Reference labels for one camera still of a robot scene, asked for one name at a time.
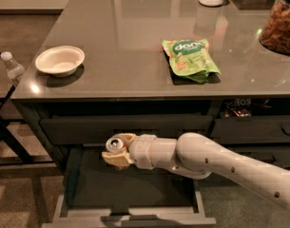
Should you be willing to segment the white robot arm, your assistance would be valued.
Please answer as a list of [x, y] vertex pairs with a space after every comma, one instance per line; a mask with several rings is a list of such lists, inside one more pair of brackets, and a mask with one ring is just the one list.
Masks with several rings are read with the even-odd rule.
[[161, 168], [202, 180], [215, 173], [290, 212], [290, 171], [235, 153], [198, 133], [177, 139], [120, 133], [106, 142], [106, 163], [117, 168]]

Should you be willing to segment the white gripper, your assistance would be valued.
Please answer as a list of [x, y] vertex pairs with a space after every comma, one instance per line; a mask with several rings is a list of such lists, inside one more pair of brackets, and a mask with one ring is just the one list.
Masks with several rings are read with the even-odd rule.
[[129, 145], [129, 153], [126, 151], [121, 153], [103, 152], [102, 157], [106, 163], [119, 168], [126, 168], [134, 163], [140, 169], [153, 169], [153, 164], [150, 159], [150, 149], [157, 139], [155, 135], [144, 134], [137, 136], [134, 133], [119, 133], [115, 137], [123, 145]]

